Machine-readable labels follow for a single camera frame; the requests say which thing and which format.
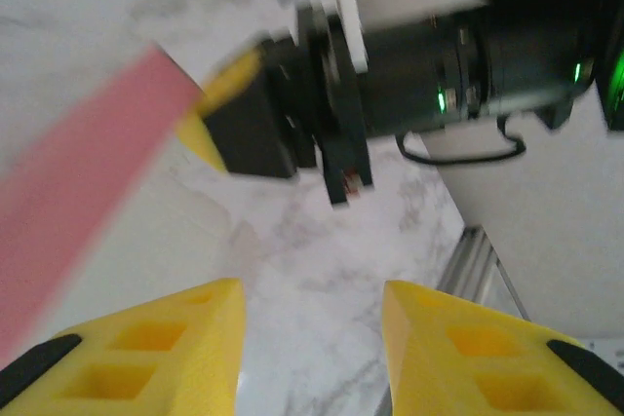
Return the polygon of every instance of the white wall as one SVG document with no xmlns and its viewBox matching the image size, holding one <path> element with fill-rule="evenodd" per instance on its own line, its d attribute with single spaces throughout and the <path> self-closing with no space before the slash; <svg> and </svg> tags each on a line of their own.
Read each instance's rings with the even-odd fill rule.
<svg viewBox="0 0 624 416">
<path fill-rule="evenodd" d="M 365 25 L 466 0 L 359 0 Z M 535 321 L 576 336 L 624 335 L 624 137 L 605 135 L 594 92 L 549 135 L 532 117 L 510 129 L 528 155 L 445 170 L 466 222 L 486 227 Z M 494 123 L 428 136 L 432 154 L 501 145 Z"/>
</svg>

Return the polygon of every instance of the pink sponge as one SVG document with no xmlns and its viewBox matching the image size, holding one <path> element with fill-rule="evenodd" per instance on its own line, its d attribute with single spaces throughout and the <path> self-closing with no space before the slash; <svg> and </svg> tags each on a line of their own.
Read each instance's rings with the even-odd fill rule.
<svg viewBox="0 0 624 416">
<path fill-rule="evenodd" d="M 0 182 L 0 364 L 200 92 L 154 49 L 78 103 Z"/>
</svg>

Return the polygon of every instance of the yellow block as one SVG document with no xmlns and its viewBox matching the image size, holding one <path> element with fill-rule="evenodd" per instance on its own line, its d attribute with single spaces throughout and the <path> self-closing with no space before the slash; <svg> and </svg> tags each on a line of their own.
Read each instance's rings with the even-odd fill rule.
<svg viewBox="0 0 624 416">
<path fill-rule="evenodd" d="M 202 98 L 177 124 L 175 132 L 180 141 L 216 170 L 226 172 L 227 168 L 202 119 L 243 92 L 261 66 L 261 53 L 257 49 L 240 56 L 203 86 Z"/>
<path fill-rule="evenodd" d="M 405 282 L 382 320 L 394 416 L 620 414 L 550 351 L 577 345 L 556 331 Z"/>
<path fill-rule="evenodd" d="M 69 328 L 75 349 L 2 416 L 233 416 L 245 329 L 238 280 Z"/>
</svg>

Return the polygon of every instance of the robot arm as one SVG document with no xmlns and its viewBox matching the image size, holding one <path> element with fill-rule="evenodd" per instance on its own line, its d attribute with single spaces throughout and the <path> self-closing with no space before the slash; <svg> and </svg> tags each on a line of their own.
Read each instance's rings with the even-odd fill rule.
<svg viewBox="0 0 624 416">
<path fill-rule="evenodd" d="M 331 202 L 344 203 L 353 184 L 372 185 L 367 139 L 396 135 L 418 163 L 500 161 L 525 151 L 506 134 L 508 116 L 532 112 L 557 129 L 595 80 L 607 127 L 624 129 L 623 0 L 488 0 L 365 31 L 366 71 L 350 54 L 352 25 L 300 8 L 297 43 L 263 42 L 253 85 L 198 116 L 229 171 L 292 177 L 316 166 L 318 147 Z M 487 117 L 514 144 L 508 153 L 428 160 L 403 146 L 408 132 Z"/>
</svg>

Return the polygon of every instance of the white marble countertop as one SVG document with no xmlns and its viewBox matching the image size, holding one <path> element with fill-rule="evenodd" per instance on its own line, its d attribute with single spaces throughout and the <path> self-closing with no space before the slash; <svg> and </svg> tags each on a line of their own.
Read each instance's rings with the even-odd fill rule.
<svg viewBox="0 0 624 416">
<path fill-rule="evenodd" d="M 0 6 L 0 170 L 148 42 L 201 81 L 237 46 L 294 17 L 275 0 Z M 372 414 L 387 387 L 383 284 L 435 285 L 463 223 L 438 173 L 403 161 L 394 142 L 373 144 L 371 163 L 375 190 L 333 210 L 314 171 L 297 183 L 227 177 L 172 139 L 32 340 L 237 276 L 248 298 L 237 413 Z"/>
</svg>

